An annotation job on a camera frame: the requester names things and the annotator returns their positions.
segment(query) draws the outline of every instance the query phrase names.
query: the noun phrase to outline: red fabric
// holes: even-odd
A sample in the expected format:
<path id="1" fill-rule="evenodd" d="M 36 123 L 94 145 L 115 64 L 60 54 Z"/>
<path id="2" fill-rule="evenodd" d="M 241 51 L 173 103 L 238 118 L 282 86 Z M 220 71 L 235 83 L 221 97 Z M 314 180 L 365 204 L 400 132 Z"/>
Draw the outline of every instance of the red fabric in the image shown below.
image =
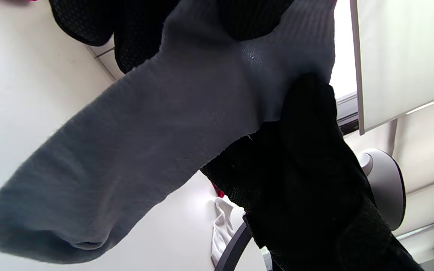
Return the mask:
<path id="1" fill-rule="evenodd" d="M 225 196 L 224 192 L 220 191 L 220 189 L 217 186 L 215 186 L 215 184 L 212 183 L 212 185 L 214 186 L 215 192 L 217 192 L 217 196 L 219 198 L 223 198 Z"/>

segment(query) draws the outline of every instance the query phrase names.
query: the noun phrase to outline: black mesh fabric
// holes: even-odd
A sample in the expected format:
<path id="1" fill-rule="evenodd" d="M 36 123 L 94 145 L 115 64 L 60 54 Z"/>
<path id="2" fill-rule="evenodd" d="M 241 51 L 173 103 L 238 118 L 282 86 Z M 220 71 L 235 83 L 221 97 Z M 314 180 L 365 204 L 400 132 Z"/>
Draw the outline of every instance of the black mesh fabric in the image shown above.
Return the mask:
<path id="1" fill-rule="evenodd" d="M 179 0 L 50 0 L 55 21 L 72 38 L 105 44 L 112 34 L 115 58 L 127 73 L 154 56 L 166 17 Z M 270 33 L 292 0 L 219 0 L 219 15 L 231 37 L 242 41 Z"/>
<path id="2" fill-rule="evenodd" d="M 388 270 L 408 254 L 394 245 L 344 142 L 332 87 L 314 75 L 291 86 L 280 121 L 234 142 L 202 172 L 245 209 L 255 242 L 284 271 Z"/>

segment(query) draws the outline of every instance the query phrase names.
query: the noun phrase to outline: hanging laundry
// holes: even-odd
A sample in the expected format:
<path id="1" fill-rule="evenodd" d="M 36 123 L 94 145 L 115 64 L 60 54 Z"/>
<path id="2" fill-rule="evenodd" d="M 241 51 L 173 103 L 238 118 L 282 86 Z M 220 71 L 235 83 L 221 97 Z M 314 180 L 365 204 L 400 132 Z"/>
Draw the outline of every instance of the hanging laundry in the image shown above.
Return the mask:
<path id="1" fill-rule="evenodd" d="M 160 51 L 69 120 L 1 188 L 0 251 L 79 263 L 114 247 L 232 142 L 279 119 L 297 76 L 329 82 L 334 4 L 295 0 L 270 34 L 238 41 L 224 31 L 215 0 L 181 0 L 164 22 Z M 66 16 L 79 19 L 72 12 Z M 100 28 L 95 44 L 114 31 L 88 26 Z"/>

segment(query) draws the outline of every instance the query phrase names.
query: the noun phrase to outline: white towel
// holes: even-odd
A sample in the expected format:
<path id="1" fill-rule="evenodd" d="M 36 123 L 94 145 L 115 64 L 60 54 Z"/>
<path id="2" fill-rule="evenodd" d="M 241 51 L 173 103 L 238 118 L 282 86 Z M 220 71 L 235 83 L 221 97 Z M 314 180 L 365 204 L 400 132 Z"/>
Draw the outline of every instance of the white towel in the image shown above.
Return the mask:
<path id="1" fill-rule="evenodd" d="M 210 252 L 214 266 L 217 266 L 227 244 L 234 236 L 234 229 L 231 224 L 231 212 L 233 208 L 231 204 L 223 199 L 215 199 L 217 219 L 214 221 L 214 229 L 212 230 L 212 251 Z"/>

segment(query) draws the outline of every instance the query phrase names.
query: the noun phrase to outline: white fan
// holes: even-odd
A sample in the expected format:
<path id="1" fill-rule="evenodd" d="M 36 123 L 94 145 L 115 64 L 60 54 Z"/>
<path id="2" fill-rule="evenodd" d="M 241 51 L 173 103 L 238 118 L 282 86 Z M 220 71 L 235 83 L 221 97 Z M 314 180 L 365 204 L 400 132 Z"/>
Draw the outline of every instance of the white fan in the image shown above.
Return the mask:
<path id="1" fill-rule="evenodd" d="M 391 230 L 396 230 L 405 217 L 405 183 L 398 163 L 384 151 L 366 149 L 358 155 L 365 172 L 376 207 Z"/>

